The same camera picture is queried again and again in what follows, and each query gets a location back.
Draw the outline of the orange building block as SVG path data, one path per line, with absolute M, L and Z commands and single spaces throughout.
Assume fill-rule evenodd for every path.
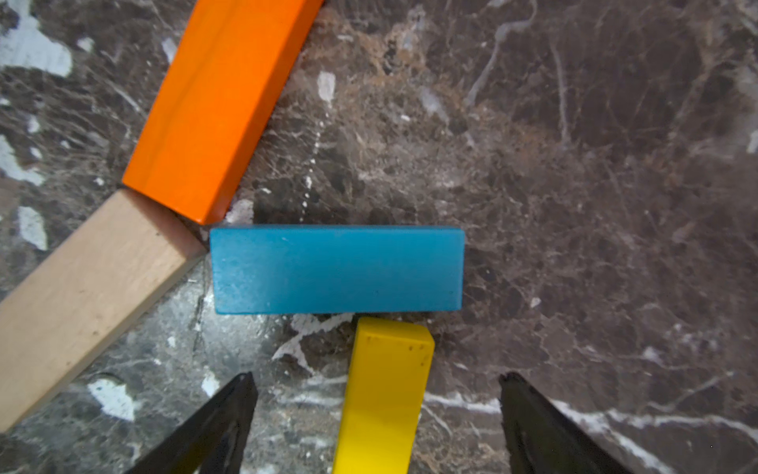
M 124 185 L 199 224 L 221 221 L 321 6 L 197 2 Z

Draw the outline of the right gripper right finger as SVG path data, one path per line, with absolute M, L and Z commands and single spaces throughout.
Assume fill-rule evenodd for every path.
M 503 433 L 512 473 L 627 473 L 517 372 L 499 377 Z

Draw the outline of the natural wood building block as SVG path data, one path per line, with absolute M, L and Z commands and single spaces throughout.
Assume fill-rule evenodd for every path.
M 1 428 L 84 371 L 205 254 L 169 209 L 119 190 L 1 303 Z

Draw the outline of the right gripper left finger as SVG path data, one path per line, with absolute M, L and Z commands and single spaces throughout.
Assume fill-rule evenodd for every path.
M 130 473 L 239 473 L 258 401 L 242 372 L 213 395 Z

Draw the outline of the teal block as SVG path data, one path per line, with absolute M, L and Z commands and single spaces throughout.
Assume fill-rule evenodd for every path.
M 455 311 L 465 233 L 444 226 L 254 225 L 210 233 L 219 314 Z

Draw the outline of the yellow building block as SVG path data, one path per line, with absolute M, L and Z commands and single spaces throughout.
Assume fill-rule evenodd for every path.
M 333 472 L 409 471 L 433 353 L 424 326 L 358 320 Z

